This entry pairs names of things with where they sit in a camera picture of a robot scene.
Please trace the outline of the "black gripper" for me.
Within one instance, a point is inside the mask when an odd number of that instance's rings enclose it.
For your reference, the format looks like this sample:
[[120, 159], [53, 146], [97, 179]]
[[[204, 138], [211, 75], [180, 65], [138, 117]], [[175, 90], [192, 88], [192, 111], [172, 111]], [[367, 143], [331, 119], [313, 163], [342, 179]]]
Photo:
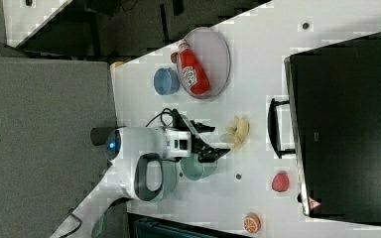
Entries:
[[[215, 127], [191, 120], [199, 133], [213, 132]], [[230, 152], [229, 149], [219, 149], [209, 146], [203, 139], [191, 136], [191, 151], [198, 156], [201, 163], [213, 163]]]

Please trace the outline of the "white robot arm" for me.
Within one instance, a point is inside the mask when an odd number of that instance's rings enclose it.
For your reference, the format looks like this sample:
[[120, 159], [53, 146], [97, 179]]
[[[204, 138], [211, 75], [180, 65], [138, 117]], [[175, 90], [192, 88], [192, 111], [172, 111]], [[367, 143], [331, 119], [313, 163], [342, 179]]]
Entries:
[[148, 166], [165, 161], [196, 158], [213, 163], [230, 152], [207, 144], [202, 133], [214, 129], [200, 123], [175, 122], [171, 126], [120, 127], [111, 132], [106, 146], [114, 153], [110, 167], [50, 238], [91, 238], [92, 230], [110, 205], [120, 199], [151, 201], [163, 191], [148, 186]]

